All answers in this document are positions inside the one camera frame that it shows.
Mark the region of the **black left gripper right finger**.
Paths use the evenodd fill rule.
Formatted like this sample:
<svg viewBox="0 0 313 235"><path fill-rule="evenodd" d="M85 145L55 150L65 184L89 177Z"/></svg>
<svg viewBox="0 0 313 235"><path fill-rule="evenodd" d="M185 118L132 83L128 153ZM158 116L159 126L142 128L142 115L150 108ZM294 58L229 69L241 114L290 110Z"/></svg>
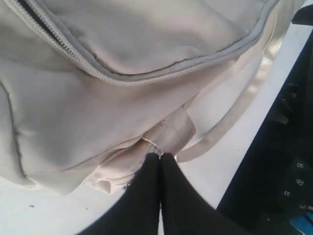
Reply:
<svg viewBox="0 0 313 235"><path fill-rule="evenodd" d="M174 155L160 157L161 211L166 235L249 235L212 208L192 187Z"/></svg>

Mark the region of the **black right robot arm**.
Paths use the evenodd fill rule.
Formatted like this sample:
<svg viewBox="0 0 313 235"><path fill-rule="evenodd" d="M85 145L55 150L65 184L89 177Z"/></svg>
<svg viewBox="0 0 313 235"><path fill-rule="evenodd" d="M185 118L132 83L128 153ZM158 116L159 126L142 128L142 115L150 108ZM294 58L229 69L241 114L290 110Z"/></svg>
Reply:
<svg viewBox="0 0 313 235"><path fill-rule="evenodd" d="M218 211L252 235L312 234L312 37L306 41Z"/></svg>

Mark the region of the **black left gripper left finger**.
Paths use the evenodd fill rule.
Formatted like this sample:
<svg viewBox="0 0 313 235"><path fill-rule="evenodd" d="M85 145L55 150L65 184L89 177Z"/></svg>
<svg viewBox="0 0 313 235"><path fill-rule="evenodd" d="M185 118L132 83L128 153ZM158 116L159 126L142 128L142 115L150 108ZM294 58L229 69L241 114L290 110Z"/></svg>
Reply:
<svg viewBox="0 0 313 235"><path fill-rule="evenodd" d="M159 156L149 153L121 198L79 234L157 235L159 211Z"/></svg>

